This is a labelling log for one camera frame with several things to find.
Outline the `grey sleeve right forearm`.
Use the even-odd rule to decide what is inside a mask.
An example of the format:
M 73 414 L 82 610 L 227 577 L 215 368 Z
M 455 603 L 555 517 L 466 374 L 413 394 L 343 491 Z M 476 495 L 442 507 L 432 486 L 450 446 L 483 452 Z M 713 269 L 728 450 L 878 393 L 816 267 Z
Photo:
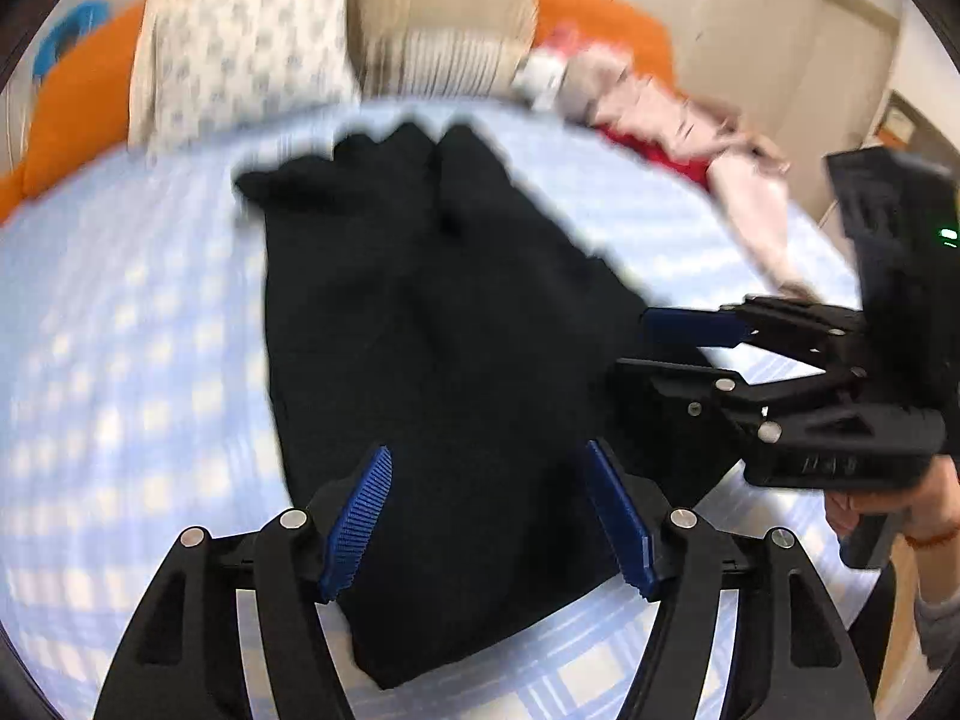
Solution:
M 919 647 L 931 671 L 942 671 L 960 642 L 960 595 L 929 603 L 921 595 L 914 602 L 914 622 Z

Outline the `right hand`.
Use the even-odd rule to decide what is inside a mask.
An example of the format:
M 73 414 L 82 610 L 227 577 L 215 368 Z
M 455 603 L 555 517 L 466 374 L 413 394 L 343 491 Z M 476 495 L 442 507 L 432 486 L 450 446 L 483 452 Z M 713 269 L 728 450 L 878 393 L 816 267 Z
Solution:
M 825 493 L 825 517 L 848 536 L 866 515 L 901 514 L 901 533 L 914 553 L 919 596 L 930 605 L 958 593 L 958 473 L 952 457 L 936 455 L 914 488 L 886 493 Z

